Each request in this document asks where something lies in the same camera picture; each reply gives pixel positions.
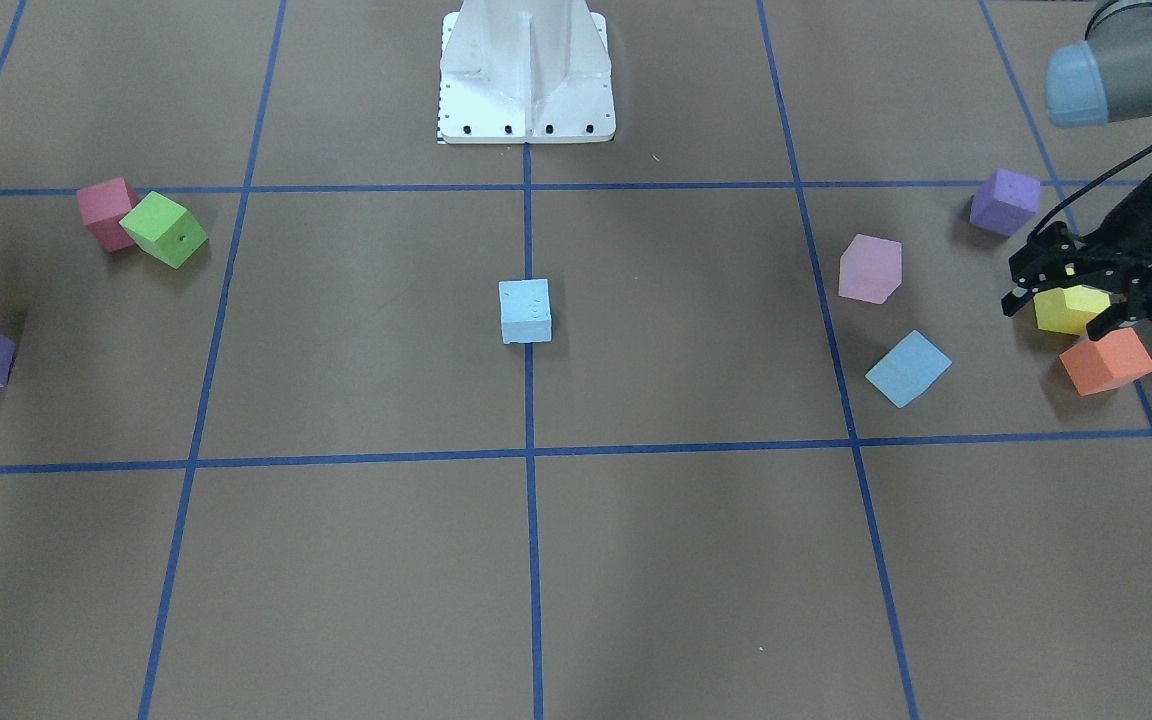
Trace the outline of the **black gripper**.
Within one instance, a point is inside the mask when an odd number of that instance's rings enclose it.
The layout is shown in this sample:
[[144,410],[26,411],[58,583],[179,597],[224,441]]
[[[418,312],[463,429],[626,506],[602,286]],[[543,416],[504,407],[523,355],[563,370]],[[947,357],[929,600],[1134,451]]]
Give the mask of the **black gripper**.
[[1076,234],[1068,223],[1055,222],[1030,233],[1007,268],[1011,291],[1001,300],[1007,318],[1038,293],[1076,287],[1087,275],[1093,287],[1114,296],[1087,323],[1087,340],[1152,323],[1152,173],[1093,232]]

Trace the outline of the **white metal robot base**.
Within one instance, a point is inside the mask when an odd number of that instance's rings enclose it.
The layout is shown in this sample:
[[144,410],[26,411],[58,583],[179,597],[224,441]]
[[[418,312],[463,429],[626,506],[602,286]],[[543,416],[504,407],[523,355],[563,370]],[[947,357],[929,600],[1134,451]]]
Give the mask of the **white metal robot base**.
[[616,136],[607,18],[585,1],[463,1],[444,15],[440,41],[438,141]]

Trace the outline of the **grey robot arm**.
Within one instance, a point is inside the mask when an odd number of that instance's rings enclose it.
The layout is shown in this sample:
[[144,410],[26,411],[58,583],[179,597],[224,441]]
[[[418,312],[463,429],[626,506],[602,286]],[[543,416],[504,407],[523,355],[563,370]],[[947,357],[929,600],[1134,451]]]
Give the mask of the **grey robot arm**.
[[[1152,1],[1102,1],[1082,41],[1056,50],[1044,76],[1047,118],[1060,128],[1152,118]],[[1152,323],[1152,173],[1078,234],[1043,217],[1009,260],[1011,291],[1000,305],[1018,314],[1039,293],[1085,286],[1111,305],[1087,323],[1087,338]]]

